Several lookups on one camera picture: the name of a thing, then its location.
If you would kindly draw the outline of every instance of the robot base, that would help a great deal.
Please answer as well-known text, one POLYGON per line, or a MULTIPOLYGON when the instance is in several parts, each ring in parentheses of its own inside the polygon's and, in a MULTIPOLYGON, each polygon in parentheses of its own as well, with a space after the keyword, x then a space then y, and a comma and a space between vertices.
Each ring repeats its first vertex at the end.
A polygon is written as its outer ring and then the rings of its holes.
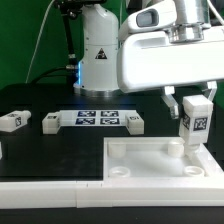
POLYGON ((74 93, 78 95, 83 95, 87 97, 113 97, 113 96, 120 96, 122 95, 122 91, 119 89, 116 90, 87 90, 81 88, 79 85, 74 84, 74 93))

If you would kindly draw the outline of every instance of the cable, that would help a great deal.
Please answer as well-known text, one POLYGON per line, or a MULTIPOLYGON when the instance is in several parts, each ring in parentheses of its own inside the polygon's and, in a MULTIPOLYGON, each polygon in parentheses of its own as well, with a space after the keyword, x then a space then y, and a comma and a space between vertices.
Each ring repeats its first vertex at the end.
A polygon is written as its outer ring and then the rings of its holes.
POLYGON ((44 15, 44 18, 43 18, 43 22, 41 24, 41 28, 40 28, 40 31, 39 31, 39 35, 38 35, 38 38, 37 38, 35 50, 34 50, 34 53, 33 53, 33 56, 32 56, 31 62, 30 62, 29 70, 28 70, 28 73, 27 73, 26 83, 28 83, 28 80, 29 80, 29 77, 30 77, 30 73, 31 73, 31 69, 32 69, 32 66, 33 66, 33 62, 34 62, 34 59, 36 57, 36 53, 37 53, 37 50, 38 50, 38 47, 39 47, 40 39, 41 39, 41 36, 42 36, 42 33, 43 33, 43 29, 44 29, 44 26, 45 26, 45 23, 46 23, 46 20, 47 20, 49 11, 50 11, 50 9, 51 9, 51 7, 52 7, 53 4, 54 4, 54 0, 52 0, 50 2, 50 4, 47 7, 47 10, 45 12, 45 15, 44 15))
POLYGON ((66 67, 58 67, 58 68, 53 68, 53 69, 50 69, 46 72, 44 72, 43 74, 41 74, 40 76, 38 76, 37 78, 35 78, 31 84, 36 84, 40 79, 42 78, 45 78, 45 77, 55 77, 55 76, 60 76, 60 75, 49 75, 50 73, 53 73, 53 72, 57 72, 57 71, 64 71, 64 70, 67 70, 66 67))
POLYGON ((54 77, 67 77, 68 75, 46 75, 44 77, 39 78, 38 80, 36 80, 35 83, 31 83, 31 84, 36 84, 39 80, 43 79, 43 78, 54 78, 54 77))
POLYGON ((223 20, 222 16, 220 16, 220 14, 217 12, 216 8, 213 6, 213 4, 211 3, 210 0, 207 0, 207 2, 208 2, 208 5, 209 5, 209 8, 214 13, 214 15, 216 16, 218 21, 224 26, 224 20, 223 20))

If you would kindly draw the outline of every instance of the black surface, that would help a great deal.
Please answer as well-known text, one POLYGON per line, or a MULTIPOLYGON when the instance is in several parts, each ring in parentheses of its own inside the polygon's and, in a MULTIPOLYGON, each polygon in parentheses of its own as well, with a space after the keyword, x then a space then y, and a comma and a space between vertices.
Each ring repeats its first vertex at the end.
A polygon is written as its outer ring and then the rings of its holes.
MULTIPOLYGON (((177 88, 175 98, 200 94, 197 88, 177 88)), ((103 172, 103 138, 132 137, 125 127, 62 128, 43 135, 41 121, 48 112, 85 109, 134 109, 145 121, 145 135, 177 136, 179 121, 170 118, 159 91, 94 99, 72 94, 64 85, 12 85, 0 91, 0 115, 30 110, 27 126, 0 132, 3 158, 1 181, 99 180, 103 172)), ((208 149, 223 167, 224 111, 215 106, 208 149)), ((0 223, 223 223, 223 207, 148 207, 90 209, 0 210, 0 223)))
MULTIPOLYGON (((1 115, 29 110, 28 125, 12 133, 0 132, 3 158, 0 181, 102 180, 104 137, 132 137, 125 127, 63 127, 57 135, 42 134, 42 120, 59 110, 137 110, 147 137, 178 136, 179 120, 172 120, 160 91, 114 98, 74 95, 66 85, 12 85, 0 91, 1 115)), ((176 99, 200 94, 197 88, 179 88, 176 99)), ((224 159, 224 112, 215 107, 208 149, 224 159)))

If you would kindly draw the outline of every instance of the warning label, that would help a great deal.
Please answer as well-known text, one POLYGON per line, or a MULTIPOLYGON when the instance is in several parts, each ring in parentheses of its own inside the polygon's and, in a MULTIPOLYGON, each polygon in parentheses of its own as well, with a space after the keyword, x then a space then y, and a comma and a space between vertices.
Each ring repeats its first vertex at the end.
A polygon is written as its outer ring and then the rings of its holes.
POLYGON ((103 48, 100 49, 99 53, 97 54, 95 59, 107 59, 107 56, 103 50, 103 48))

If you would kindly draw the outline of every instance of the green backdrop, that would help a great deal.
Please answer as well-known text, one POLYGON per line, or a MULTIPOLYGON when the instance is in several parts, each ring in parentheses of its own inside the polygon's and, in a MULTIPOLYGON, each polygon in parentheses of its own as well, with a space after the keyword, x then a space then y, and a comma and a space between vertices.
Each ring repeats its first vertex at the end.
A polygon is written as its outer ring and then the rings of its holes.
MULTIPOLYGON (((1 0, 0 7, 0 89, 25 83, 44 13, 51 0, 1 0)), ((108 0, 103 7, 119 18, 121 0, 108 0)), ((78 59, 83 55, 81 17, 72 22, 78 59)), ((51 9, 41 38, 30 79, 42 72, 67 64, 67 45, 60 11, 51 9)), ((224 84, 216 97, 224 108, 224 84)))

